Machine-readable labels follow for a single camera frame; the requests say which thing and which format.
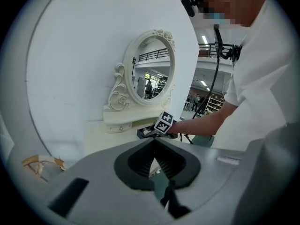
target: person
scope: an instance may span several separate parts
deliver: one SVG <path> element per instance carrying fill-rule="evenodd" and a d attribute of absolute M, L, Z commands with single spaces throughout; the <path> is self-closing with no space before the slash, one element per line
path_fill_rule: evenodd
<path fill-rule="evenodd" d="M 145 98 L 149 98 L 152 92 L 151 81 L 149 81 L 146 85 Z"/>
<path fill-rule="evenodd" d="M 195 112 L 197 111 L 199 101 L 200 101 L 200 97 L 199 97 L 199 94 L 197 94 L 196 97 L 194 98 L 194 105 L 193 105 L 193 109 L 192 109 L 192 110 L 194 110 L 194 107 L 195 107 Z"/>
<path fill-rule="evenodd" d="M 250 29 L 242 40 L 222 108 L 176 122 L 168 133 L 215 135 L 213 148 L 245 151 L 251 141 L 286 124 L 271 88 L 293 61 L 298 36 L 274 0 L 203 0 L 203 4 Z"/>
<path fill-rule="evenodd" d="M 188 110 L 187 110 L 188 112 L 193 110 L 195 97 L 196 97 L 195 93 L 189 97 L 189 105 L 188 105 Z"/>

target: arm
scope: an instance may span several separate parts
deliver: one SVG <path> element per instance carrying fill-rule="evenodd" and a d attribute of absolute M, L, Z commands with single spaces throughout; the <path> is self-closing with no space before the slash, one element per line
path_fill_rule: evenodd
<path fill-rule="evenodd" d="M 213 114 L 197 119 L 175 122 L 168 133 L 203 136 L 215 135 L 224 120 L 230 116 L 236 108 L 237 106 L 225 101 L 222 108 Z"/>

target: white shirt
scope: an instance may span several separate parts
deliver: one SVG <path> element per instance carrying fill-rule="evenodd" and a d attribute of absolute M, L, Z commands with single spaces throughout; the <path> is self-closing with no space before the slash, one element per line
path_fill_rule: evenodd
<path fill-rule="evenodd" d="M 295 44 L 285 14 L 266 0 L 242 41 L 225 95 L 225 101 L 238 108 L 217 131 L 213 148 L 245 151 L 252 140 L 286 123 L 270 88 L 294 57 Z"/>

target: railing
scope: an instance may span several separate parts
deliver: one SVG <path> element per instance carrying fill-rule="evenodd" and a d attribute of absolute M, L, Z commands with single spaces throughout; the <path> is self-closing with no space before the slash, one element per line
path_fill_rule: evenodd
<path fill-rule="evenodd" d="M 226 54 L 232 44 L 223 44 L 224 50 L 223 53 Z M 139 56 L 139 62 L 148 61 L 151 59 L 159 59 L 163 57 L 169 57 L 169 52 L 166 48 L 155 50 L 152 52 L 144 53 Z M 214 43 L 202 44 L 199 43 L 199 55 L 198 57 L 205 58 L 217 58 L 216 46 Z"/>
<path fill-rule="evenodd" d="M 148 53 L 144 53 L 144 54 L 140 55 L 139 62 L 144 62 L 144 61 L 148 61 L 151 59 L 159 59 L 159 58 L 163 58 L 163 57 L 169 57 L 169 52 L 168 52 L 168 49 L 166 49 L 166 48 L 148 52 Z"/>
<path fill-rule="evenodd" d="M 223 44 L 224 47 L 223 54 L 225 55 L 230 48 L 233 47 L 232 44 Z M 199 43 L 199 55 L 198 57 L 204 58 L 217 58 L 216 45 L 214 43 Z"/>

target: white mirror frame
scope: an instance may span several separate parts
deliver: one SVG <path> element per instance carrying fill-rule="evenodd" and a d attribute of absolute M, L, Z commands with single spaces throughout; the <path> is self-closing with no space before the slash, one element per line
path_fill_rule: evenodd
<path fill-rule="evenodd" d="M 170 55 L 170 72 L 163 90 L 152 99 L 144 100 L 136 93 L 132 83 L 134 57 L 139 45 L 148 38 L 160 40 Z M 118 63 L 115 73 L 116 83 L 108 97 L 108 104 L 104 106 L 103 119 L 108 133 L 123 132 L 131 128 L 133 121 L 158 117 L 171 105 L 171 93 L 174 87 L 176 73 L 175 43 L 171 32 L 150 30 L 133 40 L 125 53 L 123 63 Z"/>

